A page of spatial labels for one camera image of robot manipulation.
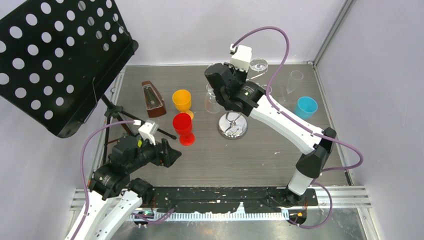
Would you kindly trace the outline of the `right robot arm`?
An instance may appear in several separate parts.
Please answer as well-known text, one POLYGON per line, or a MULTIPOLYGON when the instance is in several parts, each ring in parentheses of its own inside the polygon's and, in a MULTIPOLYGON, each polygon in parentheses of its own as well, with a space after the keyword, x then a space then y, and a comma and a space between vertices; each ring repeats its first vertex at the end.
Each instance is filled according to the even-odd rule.
POLYGON ((330 127, 313 127, 312 132, 306 131, 295 121, 304 125, 307 122, 278 104, 272 106, 272 97, 267 96, 266 91, 254 82, 249 81, 238 87, 222 86, 217 92, 226 109, 266 124, 300 150, 301 156, 284 193, 290 205, 299 205, 305 199, 309 185, 323 171, 333 150, 333 143, 326 137, 335 137, 336 131, 330 127))

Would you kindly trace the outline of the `blue wine glass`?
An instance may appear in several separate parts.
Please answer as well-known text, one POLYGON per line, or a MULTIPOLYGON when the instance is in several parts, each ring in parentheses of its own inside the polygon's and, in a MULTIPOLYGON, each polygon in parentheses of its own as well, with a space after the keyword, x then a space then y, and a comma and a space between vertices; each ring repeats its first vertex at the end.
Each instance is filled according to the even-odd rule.
POLYGON ((318 110, 317 102, 309 96, 302 96, 298 99, 294 108, 294 114, 303 120, 307 120, 318 110))

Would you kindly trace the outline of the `yellow wine glass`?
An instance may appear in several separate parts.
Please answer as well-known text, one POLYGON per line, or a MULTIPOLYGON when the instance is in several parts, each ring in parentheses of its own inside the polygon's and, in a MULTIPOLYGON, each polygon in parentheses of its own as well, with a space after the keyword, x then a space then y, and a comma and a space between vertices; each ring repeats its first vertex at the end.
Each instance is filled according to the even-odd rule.
POLYGON ((179 89, 172 95, 172 102, 179 114, 186 114, 191 120, 194 118, 194 113, 190 110, 192 106, 191 93, 186 89, 179 89))

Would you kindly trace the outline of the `chrome wine glass rack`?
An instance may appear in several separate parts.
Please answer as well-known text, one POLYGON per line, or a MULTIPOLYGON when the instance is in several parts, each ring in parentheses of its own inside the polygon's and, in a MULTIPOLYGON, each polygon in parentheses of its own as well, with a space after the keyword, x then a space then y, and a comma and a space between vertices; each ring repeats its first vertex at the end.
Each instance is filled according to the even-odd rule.
POLYGON ((254 81, 247 79, 243 89, 248 91, 246 99, 216 99, 226 113, 220 117, 217 123, 218 132, 226 139, 236 140, 244 137, 248 131, 247 117, 266 93, 266 90, 254 81))

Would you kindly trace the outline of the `clear wine glass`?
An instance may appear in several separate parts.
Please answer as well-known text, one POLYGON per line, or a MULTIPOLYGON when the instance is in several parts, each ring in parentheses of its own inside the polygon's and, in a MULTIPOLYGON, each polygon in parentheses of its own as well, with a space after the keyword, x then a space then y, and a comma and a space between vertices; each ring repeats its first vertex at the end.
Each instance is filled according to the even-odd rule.
POLYGON ((266 73, 268 71, 268 62, 263 58, 252 59, 249 63, 249 68, 257 73, 266 73))
POLYGON ((206 85, 206 95, 205 95, 204 106, 206 111, 211 114, 217 114, 221 111, 221 106, 216 101, 214 90, 209 83, 206 85))
POLYGON ((291 94, 297 88, 297 86, 303 80, 303 78, 304 78, 304 74, 300 70, 293 70, 290 73, 290 76, 287 79, 287 83, 286 83, 286 90, 280 100, 283 106, 288 104, 288 100, 287 100, 288 95, 291 94))

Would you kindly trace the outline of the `clear wine glass front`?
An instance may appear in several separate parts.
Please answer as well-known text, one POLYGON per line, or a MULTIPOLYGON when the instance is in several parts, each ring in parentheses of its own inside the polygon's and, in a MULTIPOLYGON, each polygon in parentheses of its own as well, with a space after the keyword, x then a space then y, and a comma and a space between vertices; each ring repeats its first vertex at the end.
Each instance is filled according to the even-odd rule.
POLYGON ((217 114, 221 111, 221 106, 216 101, 214 90, 209 83, 206 85, 206 95, 205 95, 204 106, 206 111, 211 114, 217 114))

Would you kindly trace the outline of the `brown wooden metronome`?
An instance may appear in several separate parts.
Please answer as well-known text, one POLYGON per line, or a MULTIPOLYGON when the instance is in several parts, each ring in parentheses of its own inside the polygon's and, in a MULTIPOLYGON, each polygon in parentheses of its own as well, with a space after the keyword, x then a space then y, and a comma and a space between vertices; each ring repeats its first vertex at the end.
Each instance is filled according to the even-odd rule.
POLYGON ((143 81, 146 110, 149 118, 158 118, 167 113, 165 101, 151 81, 143 81))

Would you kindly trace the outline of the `black perforated music stand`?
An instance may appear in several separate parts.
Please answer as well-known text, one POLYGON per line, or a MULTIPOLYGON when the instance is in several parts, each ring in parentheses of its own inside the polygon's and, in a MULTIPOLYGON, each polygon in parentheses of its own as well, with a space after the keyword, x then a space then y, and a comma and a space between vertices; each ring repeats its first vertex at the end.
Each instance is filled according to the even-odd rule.
POLYGON ((99 103, 121 119, 106 92, 138 48, 113 0, 27 0, 0 21, 0 94, 69 138, 99 103))

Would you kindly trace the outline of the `red wine glass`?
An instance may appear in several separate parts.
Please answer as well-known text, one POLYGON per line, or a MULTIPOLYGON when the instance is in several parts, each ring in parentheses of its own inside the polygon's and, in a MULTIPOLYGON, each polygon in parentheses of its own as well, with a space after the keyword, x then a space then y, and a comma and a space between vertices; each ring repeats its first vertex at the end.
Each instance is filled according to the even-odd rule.
POLYGON ((195 135, 192 133, 193 124, 190 115, 178 113, 172 120, 172 126, 179 135, 179 142, 183 146, 190 146, 195 142, 195 135))

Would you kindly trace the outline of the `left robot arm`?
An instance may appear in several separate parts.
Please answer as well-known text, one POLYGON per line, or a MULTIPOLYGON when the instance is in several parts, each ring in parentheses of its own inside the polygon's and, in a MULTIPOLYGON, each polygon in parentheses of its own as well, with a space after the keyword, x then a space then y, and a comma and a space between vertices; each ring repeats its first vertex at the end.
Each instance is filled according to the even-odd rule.
POLYGON ((92 173, 67 240, 110 240, 137 208, 148 207, 154 199, 154 187, 141 178, 131 180, 131 174, 149 163, 169 168, 182 156, 166 139, 155 139, 159 128, 153 120, 134 119, 128 124, 138 127, 141 138, 119 138, 110 161, 92 173))

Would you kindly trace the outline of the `clear wine glass back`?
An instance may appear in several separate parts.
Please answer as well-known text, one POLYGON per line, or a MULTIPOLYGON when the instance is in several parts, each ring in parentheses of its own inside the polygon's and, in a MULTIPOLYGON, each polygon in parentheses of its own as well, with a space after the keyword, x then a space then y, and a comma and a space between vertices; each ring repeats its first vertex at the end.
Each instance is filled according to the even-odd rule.
POLYGON ((252 59, 249 63, 249 68, 257 73, 266 73, 268 71, 268 62, 263 58, 252 59))

